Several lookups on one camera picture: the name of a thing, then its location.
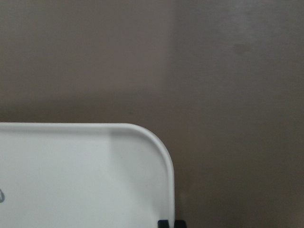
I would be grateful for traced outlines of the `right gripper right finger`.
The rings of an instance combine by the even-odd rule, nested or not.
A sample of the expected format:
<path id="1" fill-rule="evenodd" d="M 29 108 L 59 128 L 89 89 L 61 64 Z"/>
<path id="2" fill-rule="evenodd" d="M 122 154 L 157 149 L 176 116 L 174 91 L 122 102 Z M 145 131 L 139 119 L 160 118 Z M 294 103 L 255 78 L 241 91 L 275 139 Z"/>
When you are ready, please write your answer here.
<path id="1" fill-rule="evenodd" d="M 184 220 L 175 220 L 174 228 L 187 228 L 186 221 Z"/>

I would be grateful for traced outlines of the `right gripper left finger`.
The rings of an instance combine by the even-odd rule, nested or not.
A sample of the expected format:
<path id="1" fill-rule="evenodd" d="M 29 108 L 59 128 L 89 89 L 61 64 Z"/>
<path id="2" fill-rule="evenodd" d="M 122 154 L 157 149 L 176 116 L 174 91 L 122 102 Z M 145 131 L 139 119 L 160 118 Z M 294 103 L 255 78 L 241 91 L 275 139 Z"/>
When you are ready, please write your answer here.
<path id="1" fill-rule="evenodd" d="M 168 220 L 159 220 L 157 222 L 158 228 L 170 228 Z"/>

